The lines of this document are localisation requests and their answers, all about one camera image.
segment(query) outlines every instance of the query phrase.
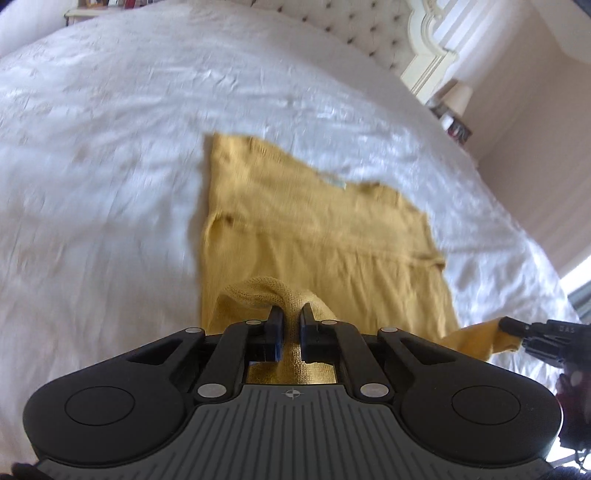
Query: crosshair logo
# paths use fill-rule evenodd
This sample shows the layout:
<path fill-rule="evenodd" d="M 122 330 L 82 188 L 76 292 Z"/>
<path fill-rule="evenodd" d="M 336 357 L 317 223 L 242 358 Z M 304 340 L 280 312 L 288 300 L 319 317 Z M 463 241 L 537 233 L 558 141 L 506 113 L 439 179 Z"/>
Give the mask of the crosshair logo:
<path fill-rule="evenodd" d="M 294 398 L 297 398 L 300 395 L 302 395 L 302 393 L 299 390 L 295 390 L 292 388 L 291 390 L 285 392 L 284 395 L 293 400 Z"/>

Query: lampshade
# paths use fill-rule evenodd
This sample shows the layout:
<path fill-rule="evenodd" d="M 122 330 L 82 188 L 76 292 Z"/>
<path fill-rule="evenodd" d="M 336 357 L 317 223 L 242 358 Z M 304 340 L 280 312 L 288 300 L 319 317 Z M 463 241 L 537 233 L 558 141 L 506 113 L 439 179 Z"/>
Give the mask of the lampshade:
<path fill-rule="evenodd" d="M 459 116 L 462 116 L 466 111 L 470 97 L 472 97 L 472 87 L 466 85 L 464 82 L 458 81 L 450 90 L 447 92 L 441 101 L 445 103 L 450 110 L 456 112 Z"/>

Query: ceiling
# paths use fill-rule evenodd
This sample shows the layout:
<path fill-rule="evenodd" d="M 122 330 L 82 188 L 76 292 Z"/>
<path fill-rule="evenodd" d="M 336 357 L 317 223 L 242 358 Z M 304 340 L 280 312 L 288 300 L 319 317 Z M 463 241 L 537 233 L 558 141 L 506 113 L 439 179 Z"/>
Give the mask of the ceiling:
<path fill-rule="evenodd" d="M 573 0 L 531 0 L 568 56 L 591 64 L 591 17 Z"/>

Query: wall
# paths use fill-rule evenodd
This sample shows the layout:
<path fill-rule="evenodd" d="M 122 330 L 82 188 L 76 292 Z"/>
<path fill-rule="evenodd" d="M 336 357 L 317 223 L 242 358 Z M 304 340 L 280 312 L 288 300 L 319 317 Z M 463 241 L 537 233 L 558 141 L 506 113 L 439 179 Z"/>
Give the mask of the wall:
<path fill-rule="evenodd" d="M 448 70 L 475 87 L 486 78 L 533 10 L 529 0 L 438 0 L 443 18 L 434 28 L 437 42 L 458 53 Z"/>
<path fill-rule="evenodd" d="M 561 275 L 591 254 L 590 92 L 591 65 L 567 58 L 480 167 Z"/>
<path fill-rule="evenodd" d="M 14 0 L 0 12 L 0 57 L 59 28 L 77 0 Z"/>
<path fill-rule="evenodd" d="M 530 6 L 521 28 L 475 87 L 464 118 L 473 131 L 467 149 L 477 161 L 499 141 L 540 85 L 568 57 L 539 13 Z"/>
<path fill-rule="evenodd" d="M 573 1 L 531 0 L 558 40 L 575 60 L 591 63 L 591 17 Z"/>

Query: nightstand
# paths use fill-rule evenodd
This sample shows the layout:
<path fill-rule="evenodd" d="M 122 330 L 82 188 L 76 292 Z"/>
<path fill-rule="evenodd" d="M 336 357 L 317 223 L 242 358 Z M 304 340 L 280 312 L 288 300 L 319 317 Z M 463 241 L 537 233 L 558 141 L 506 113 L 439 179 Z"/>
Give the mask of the nightstand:
<path fill-rule="evenodd" d="M 90 18 L 115 14 L 122 11 L 123 7 L 77 7 L 68 10 L 64 14 L 64 17 L 66 19 L 66 26 L 68 26 Z"/>

